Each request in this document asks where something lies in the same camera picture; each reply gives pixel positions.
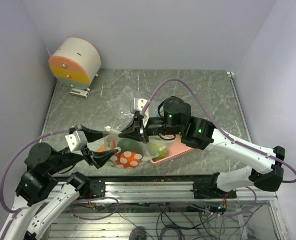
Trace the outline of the orange mango fruit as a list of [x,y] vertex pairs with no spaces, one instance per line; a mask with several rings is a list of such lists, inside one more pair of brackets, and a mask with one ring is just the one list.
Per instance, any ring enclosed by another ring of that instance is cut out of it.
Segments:
[[101,153],[101,152],[104,152],[106,150],[106,147],[104,145],[102,145],[98,150],[97,152]]

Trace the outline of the dark green avocado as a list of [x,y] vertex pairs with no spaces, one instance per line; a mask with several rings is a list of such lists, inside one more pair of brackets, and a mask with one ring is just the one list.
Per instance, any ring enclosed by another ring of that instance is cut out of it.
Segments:
[[128,138],[121,138],[117,144],[117,147],[121,148],[122,152],[129,151],[129,152],[134,152],[139,154],[142,152],[140,143]]

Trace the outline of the dotted clear zip bag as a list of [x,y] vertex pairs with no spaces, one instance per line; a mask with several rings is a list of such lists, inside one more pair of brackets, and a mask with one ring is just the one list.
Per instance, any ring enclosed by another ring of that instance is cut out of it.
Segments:
[[121,138],[120,132],[110,126],[106,126],[104,132],[107,134],[103,138],[104,144],[97,151],[118,149],[105,164],[113,168],[135,169],[147,161],[163,159],[174,143],[174,138],[168,136],[150,136],[148,143]]

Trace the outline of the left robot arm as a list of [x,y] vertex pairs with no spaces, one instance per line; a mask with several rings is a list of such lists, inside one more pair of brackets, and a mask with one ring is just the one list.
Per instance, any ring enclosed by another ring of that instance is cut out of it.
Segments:
[[107,136],[106,131],[97,131],[76,125],[68,130],[56,130],[41,135],[25,145],[19,152],[30,148],[24,163],[26,172],[21,176],[15,190],[12,207],[8,207],[3,196],[5,177],[0,182],[0,203],[8,217],[0,230],[0,240],[39,240],[52,222],[74,201],[86,203],[95,200],[90,188],[90,179],[80,172],[71,174],[59,193],[42,207],[58,181],[54,174],[86,161],[97,169],[121,151],[91,151],[87,144]]

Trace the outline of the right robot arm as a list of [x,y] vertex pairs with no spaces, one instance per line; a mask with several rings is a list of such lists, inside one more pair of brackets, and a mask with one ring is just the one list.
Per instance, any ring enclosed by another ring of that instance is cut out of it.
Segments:
[[244,168],[213,174],[214,182],[208,185],[208,192],[214,198],[242,187],[255,186],[267,192],[279,189],[284,170],[275,158],[285,158],[283,147],[258,146],[220,131],[212,122],[192,116],[191,106],[176,96],[159,105],[163,114],[158,117],[141,115],[146,102],[142,98],[134,99],[131,106],[133,119],[118,135],[120,138],[146,144],[150,136],[180,135],[181,143],[190,148],[221,153],[243,162]]

